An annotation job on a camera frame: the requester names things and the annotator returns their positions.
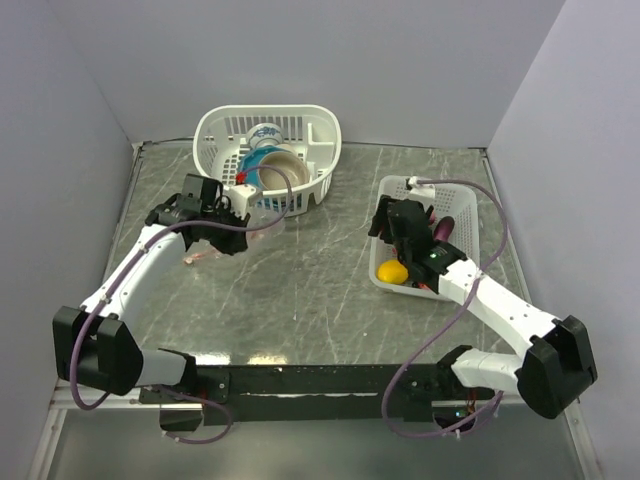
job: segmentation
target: yellow fruit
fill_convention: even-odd
[[[409,278],[409,272],[398,260],[387,260],[378,267],[378,280],[384,283],[402,285]]]

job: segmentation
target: blue plate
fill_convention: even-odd
[[[256,148],[255,150],[247,153],[243,157],[242,161],[240,162],[240,169],[239,169],[240,172],[244,172],[248,168],[255,167],[256,165],[260,165],[260,162],[262,161],[262,159],[266,155],[269,155],[272,152],[286,152],[286,150],[284,150],[283,148],[278,148],[273,146]],[[245,179],[244,183],[248,183],[249,185],[254,185],[258,188],[262,188],[262,185],[260,184],[260,180],[258,179],[258,170],[253,170],[247,173],[247,178]]]

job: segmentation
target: countertop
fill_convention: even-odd
[[[150,209],[196,172],[191,145],[142,150],[116,239],[111,269],[132,247]],[[176,264],[159,279],[133,328],[146,348],[198,356],[204,364],[398,363],[435,333],[452,303],[384,292],[368,276],[367,230],[378,184],[386,175],[459,178],[491,189],[477,149],[344,145],[325,200],[286,220],[284,233],[258,252]],[[481,260],[495,251],[501,225],[493,204],[477,193]],[[490,268],[521,294],[514,257]],[[488,351],[509,347],[466,314],[421,357],[437,361],[460,344]]]

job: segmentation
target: white dish rack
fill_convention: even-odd
[[[284,143],[291,145],[311,174],[311,181],[293,189],[287,216],[305,213],[311,195],[316,204],[324,200],[333,170],[340,159],[342,133],[336,116],[317,105],[231,105],[207,113],[193,140],[193,160],[201,175],[235,185],[242,158],[249,152],[247,132],[260,123],[275,123]],[[280,211],[286,190],[263,192],[258,207]]]
[[[398,175],[384,177],[380,181],[378,198],[381,195],[389,195],[392,198],[404,200],[409,195],[409,190],[407,190],[408,178],[409,176]],[[478,264],[480,260],[480,240],[478,201],[475,192],[464,185],[438,184],[436,185],[436,198],[433,202],[433,207],[436,215],[436,223],[434,225],[437,225],[437,222],[442,217],[453,217],[456,223],[449,237],[449,243],[462,250],[471,260]],[[414,288],[410,282],[405,282],[403,285],[393,285],[378,280],[378,267],[393,258],[396,258],[393,245],[387,245],[379,238],[371,239],[369,278],[376,286],[405,295],[448,301],[431,290]]]

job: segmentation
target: white wall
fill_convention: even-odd
[[[487,146],[564,0],[50,0],[132,141],[318,103],[349,141]]]
[[[0,14],[0,478],[24,478],[55,383],[51,320],[100,280],[131,147],[47,3]]]
[[[640,478],[640,2],[568,0],[489,148],[533,296],[589,327],[582,406],[607,478]]]

